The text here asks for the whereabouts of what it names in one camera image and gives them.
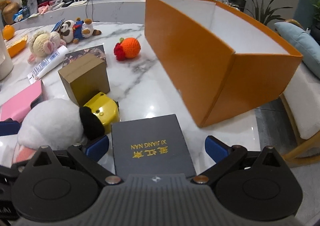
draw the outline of open orange box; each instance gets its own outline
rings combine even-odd
[[[276,99],[302,55],[213,0],[146,0],[145,37],[199,127]]]

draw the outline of stuffed animal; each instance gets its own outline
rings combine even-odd
[[[62,45],[66,46],[66,42],[60,38],[57,32],[38,31],[32,36],[29,43],[31,55],[28,63],[41,61]]]
[[[66,43],[73,41],[73,26],[75,22],[72,20],[65,21],[60,27],[60,36]]]
[[[140,43],[137,39],[129,37],[126,39],[120,38],[120,43],[117,43],[113,52],[118,61],[131,59],[136,57],[141,50]]]
[[[85,19],[84,21],[81,21],[81,19],[78,17],[75,25],[73,26],[73,43],[77,44],[81,39],[100,34],[101,31],[93,28],[91,19]]]
[[[27,114],[17,134],[12,163],[30,159],[42,146],[65,150],[75,143],[86,144],[103,136],[101,121],[89,107],[78,107],[65,99],[50,99],[37,104]]]

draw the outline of pink case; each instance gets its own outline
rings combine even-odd
[[[31,108],[46,99],[42,80],[38,80],[2,105],[0,121],[12,118],[21,123]]]

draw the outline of light blue pillow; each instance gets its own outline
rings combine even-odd
[[[300,27],[287,22],[275,23],[279,34],[302,55],[306,66],[320,79],[320,45]]]

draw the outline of floor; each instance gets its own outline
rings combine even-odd
[[[273,145],[285,153],[297,144],[294,133],[280,99],[255,110],[261,149]],[[303,190],[303,201],[296,218],[304,225],[313,226],[320,220],[320,163],[292,168]]]

